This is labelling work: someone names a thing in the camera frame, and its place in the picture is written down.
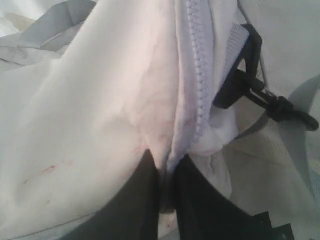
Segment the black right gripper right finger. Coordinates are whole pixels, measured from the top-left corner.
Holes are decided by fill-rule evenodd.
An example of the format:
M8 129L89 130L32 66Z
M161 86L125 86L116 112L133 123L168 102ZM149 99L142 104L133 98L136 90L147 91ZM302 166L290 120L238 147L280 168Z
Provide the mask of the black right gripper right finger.
M272 240L272 229L216 190L189 155L174 172L175 207L182 240Z

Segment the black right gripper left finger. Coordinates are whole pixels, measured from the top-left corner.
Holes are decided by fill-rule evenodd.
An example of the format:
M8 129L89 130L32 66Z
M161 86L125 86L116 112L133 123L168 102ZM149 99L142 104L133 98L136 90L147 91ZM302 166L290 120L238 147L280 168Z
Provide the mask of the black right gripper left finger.
M160 217L160 183L150 150L117 195L65 240L156 240Z

